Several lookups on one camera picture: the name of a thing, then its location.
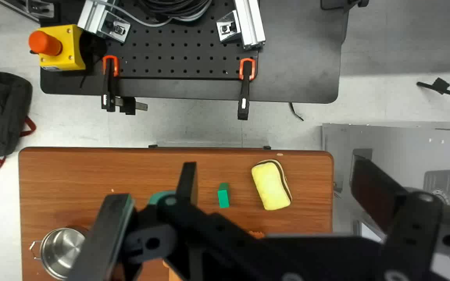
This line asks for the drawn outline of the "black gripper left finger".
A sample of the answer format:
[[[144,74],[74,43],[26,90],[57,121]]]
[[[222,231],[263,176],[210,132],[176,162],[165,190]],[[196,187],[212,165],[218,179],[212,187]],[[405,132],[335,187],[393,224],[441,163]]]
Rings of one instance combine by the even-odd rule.
[[[82,245],[68,281],[110,281],[119,260],[135,199],[129,193],[107,195]]]

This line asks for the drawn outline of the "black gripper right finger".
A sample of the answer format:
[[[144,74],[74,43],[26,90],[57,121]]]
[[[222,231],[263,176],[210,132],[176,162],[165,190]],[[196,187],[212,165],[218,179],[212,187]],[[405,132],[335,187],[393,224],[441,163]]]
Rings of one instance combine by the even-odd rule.
[[[426,192],[407,196],[382,251],[382,281],[426,281],[440,234],[443,206]]]

